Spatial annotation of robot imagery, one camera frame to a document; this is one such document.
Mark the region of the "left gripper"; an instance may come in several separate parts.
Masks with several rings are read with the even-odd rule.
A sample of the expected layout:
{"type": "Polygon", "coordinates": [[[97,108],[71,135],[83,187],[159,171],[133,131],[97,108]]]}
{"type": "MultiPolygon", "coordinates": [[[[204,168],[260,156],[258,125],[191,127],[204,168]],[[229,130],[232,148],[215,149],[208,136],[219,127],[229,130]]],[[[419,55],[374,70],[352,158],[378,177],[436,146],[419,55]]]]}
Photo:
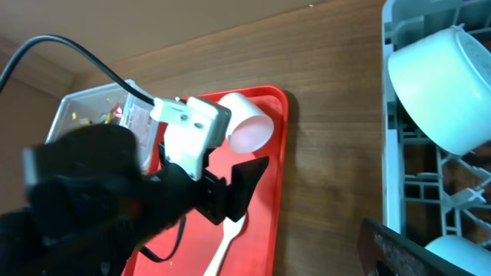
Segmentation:
{"type": "MultiPolygon", "coordinates": [[[[226,218],[226,181],[219,179],[206,168],[209,155],[214,149],[206,149],[203,158],[202,176],[193,179],[177,164],[170,162],[164,142],[159,143],[159,158],[162,166],[159,176],[170,192],[172,207],[179,215],[196,209],[214,225],[226,218]]],[[[228,185],[228,218],[234,222],[243,217],[252,200],[255,188],[269,164],[269,157],[251,159],[232,167],[231,183],[228,185]]]]}

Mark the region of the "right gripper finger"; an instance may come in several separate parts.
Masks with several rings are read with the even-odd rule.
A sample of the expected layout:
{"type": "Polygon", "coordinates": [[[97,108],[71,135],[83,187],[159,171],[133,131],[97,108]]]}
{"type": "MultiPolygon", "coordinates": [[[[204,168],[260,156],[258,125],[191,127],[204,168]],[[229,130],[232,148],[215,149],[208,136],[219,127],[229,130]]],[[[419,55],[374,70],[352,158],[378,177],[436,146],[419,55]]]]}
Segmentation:
{"type": "Polygon", "coordinates": [[[361,223],[357,243],[365,275],[474,275],[425,246],[371,218],[361,223]]]}

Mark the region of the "pink cup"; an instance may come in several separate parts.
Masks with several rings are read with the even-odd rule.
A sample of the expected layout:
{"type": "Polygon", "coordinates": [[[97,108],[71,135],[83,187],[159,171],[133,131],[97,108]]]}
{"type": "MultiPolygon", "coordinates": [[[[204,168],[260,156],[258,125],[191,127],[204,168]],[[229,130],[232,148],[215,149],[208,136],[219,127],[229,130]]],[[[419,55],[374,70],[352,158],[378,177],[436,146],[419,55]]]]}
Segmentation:
{"type": "Polygon", "coordinates": [[[259,150],[272,137],[272,118],[243,94],[227,94],[219,104],[231,111],[226,139],[235,153],[246,154],[259,150]]]}

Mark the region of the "red snack wrapper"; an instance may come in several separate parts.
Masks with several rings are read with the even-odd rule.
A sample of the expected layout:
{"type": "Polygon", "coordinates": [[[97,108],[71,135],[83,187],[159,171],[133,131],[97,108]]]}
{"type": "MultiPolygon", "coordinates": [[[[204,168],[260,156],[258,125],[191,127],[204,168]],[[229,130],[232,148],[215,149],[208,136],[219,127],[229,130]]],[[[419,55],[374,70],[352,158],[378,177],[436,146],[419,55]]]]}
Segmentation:
{"type": "Polygon", "coordinates": [[[123,115],[123,109],[118,103],[110,110],[112,120],[121,120],[123,115]]]}

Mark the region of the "yellow silver wrapper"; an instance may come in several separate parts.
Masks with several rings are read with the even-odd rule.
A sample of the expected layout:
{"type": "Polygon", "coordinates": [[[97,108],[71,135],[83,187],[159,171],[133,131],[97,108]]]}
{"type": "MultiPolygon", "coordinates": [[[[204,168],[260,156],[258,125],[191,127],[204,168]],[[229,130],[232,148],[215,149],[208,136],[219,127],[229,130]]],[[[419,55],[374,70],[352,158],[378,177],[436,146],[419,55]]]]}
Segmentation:
{"type": "Polygon", "coordinates": [[[112,124],[117,118],[112,113],[94,113],[94,117],[78,117],[76,113],[72,113],[72,120],[76,121],[80,126],[90,126],[97,124],[112,124]]]}

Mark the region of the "green bowl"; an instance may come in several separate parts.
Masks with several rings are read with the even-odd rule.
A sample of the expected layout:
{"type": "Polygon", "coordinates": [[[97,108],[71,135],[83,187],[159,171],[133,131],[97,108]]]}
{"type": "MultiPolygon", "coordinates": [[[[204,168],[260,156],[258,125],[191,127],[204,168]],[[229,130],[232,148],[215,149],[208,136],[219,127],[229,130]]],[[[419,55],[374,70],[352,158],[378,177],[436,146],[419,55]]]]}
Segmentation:
{"type": "Polygon", "coordinates": [[[490,52],[460,26],[395,51],[388,74],[408,115],[440,148],[462,156],[490,140],[490,52]]]}

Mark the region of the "blue bowl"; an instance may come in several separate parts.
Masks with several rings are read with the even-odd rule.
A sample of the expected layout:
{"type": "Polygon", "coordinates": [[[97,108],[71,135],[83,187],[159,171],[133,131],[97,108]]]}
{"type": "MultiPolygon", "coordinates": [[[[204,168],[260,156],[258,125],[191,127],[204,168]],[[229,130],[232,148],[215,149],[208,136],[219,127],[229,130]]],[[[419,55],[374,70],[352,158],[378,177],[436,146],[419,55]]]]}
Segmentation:
{"type": "Polygon", "coordinates": [[[474,275],[490,275],[490,251],[458,235],[434,239],[425,249],[474,275]]]}

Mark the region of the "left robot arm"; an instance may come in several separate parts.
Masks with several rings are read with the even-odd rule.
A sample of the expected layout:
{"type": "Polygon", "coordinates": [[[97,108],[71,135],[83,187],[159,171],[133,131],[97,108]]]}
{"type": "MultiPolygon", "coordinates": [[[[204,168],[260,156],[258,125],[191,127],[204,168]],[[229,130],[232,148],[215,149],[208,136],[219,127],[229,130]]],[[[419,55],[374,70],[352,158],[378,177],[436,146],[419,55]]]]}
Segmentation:
{"type": "Polygon", "coordinates": [[[110,124],[28,147],[23,161],[28,205],[1,217],[3,275],[119,275],[192,210],[213,224],[239,220],[269,164],[234,165],[230,181],[210,172],[194,180],[174,163],[145,175],[134,134],[110,124]]]}

